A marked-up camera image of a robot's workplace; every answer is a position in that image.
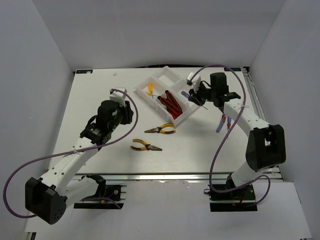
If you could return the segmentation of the blue screwdriver horizontal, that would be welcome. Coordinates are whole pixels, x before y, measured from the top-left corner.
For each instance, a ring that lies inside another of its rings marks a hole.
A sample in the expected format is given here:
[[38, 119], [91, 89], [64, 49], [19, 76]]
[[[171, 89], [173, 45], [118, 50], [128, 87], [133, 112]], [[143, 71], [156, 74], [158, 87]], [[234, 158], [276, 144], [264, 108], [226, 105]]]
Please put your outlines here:
[[183, 95], [185, 98], [189, 99], [190, 95], [189, 93], [187, 93], [186, 91], [181, 91], [181, 95]]

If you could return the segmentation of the yellow screwdriver long shaft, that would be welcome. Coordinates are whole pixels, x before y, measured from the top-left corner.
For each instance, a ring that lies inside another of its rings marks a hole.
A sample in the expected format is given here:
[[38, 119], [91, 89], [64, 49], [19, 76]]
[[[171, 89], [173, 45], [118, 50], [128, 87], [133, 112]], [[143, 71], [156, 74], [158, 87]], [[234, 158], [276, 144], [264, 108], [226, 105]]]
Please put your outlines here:
[[151, 83], [148, 83], [148, 89], [149, 89], [149, 92], [153, 94], [153, 87]]

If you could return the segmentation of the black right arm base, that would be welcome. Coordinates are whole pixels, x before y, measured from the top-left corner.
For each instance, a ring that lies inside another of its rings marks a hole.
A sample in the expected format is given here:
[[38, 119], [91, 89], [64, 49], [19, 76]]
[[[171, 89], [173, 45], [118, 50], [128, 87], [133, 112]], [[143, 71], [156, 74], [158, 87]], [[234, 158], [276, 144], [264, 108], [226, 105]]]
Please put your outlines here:
[[209, 196], [212, 213], [256, 212], [258, 210], [252, 185], [226, 193], [218, 193], [205, 188], [203, 193]]

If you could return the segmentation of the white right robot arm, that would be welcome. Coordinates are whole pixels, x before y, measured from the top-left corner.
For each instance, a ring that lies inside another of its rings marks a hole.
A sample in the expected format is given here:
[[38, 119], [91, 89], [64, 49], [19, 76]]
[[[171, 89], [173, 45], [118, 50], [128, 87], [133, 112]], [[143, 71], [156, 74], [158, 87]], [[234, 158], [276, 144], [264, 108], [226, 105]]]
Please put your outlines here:
[[268, 123], [246, 107], [244, 97], [229, 90], [227, 76], [223, 72], [210, 75], [209, 87], [205, 87], [203, 80], [194, 73], [189, 74], [186, 83], [191, 86], [189, 101], [198, 106], [212, 102], [248, 138], [245, 162], [226, 181], [226, 195], [236, 200], [243, 195], [246, 184], [286, 161], [285, 131], [281, 125]]

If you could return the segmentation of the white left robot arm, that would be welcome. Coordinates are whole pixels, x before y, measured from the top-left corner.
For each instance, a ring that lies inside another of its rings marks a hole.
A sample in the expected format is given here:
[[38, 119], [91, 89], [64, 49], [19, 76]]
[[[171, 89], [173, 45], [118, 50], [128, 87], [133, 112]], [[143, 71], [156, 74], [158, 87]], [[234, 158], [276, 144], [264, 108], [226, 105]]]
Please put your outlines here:
[[118, 125], [132, 122], [130, 102], [105, 100], [98, 107], [67, 154], [38, 179], [31, 177], [25, 184], [25, 207], [50, 225], [63, 216], [66, 209], [86, 198], [99, 200], [106, 196], [106, 181], [98, 174], [87, 174], [75, 184], [69, 182], [85, 163], [99, 152]]

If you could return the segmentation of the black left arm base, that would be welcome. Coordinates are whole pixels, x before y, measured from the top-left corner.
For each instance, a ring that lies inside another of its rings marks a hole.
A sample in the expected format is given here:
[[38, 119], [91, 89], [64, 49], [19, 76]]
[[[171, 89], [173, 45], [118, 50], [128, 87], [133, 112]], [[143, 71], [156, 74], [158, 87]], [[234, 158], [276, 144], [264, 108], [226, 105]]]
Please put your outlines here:
[[87, 174], [81, 179], [94, 180], [98, 187], [94, 195], [86, 197], [85, 201], [77, 202], [73, 205], [74, 209], [88, 210], [121, 210], [124, 206], [126, 185], [109, 184], [98, 174]]

